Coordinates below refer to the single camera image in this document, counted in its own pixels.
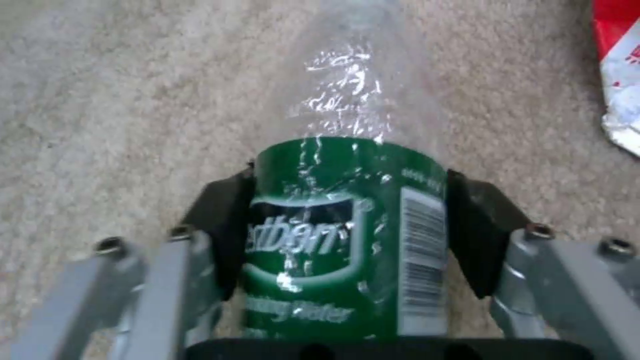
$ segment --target green label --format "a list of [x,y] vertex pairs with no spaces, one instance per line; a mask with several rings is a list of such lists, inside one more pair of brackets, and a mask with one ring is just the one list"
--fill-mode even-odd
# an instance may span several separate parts
[[446,171],[391,143],[306,138],[256,161],[245,334],[352,340],[445,332]]

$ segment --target red and white package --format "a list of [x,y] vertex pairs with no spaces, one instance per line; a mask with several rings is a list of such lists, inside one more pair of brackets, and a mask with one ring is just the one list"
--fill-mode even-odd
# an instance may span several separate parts
[[640,0],[595,0],[595,31],[611,140],[640,156]]

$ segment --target clear plastic bottle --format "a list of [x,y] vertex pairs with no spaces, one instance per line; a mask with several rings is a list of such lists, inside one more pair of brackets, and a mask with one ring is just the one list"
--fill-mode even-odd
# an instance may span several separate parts
[[446,333],[444,117],[391,0],[329,0],[287,57],[256,161],[245,334]]

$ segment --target metal arm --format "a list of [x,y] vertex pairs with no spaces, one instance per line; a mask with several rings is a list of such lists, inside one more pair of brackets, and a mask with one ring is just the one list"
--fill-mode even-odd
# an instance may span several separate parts
[[597,359],[640,359],[640,258],[633,245],[552,238],[535,228],[511,235],[490,309],[505,335],[543,338],[544,318]]
[[12,359],[78,359],[91,334],[114,327],[145,264],[120,238],[100,242],[92,258],[69,264],[28,327],[13,344]]
[[179,359],[208,340],[221,311],[209,237],[180,226],[151,266],[123,360]]

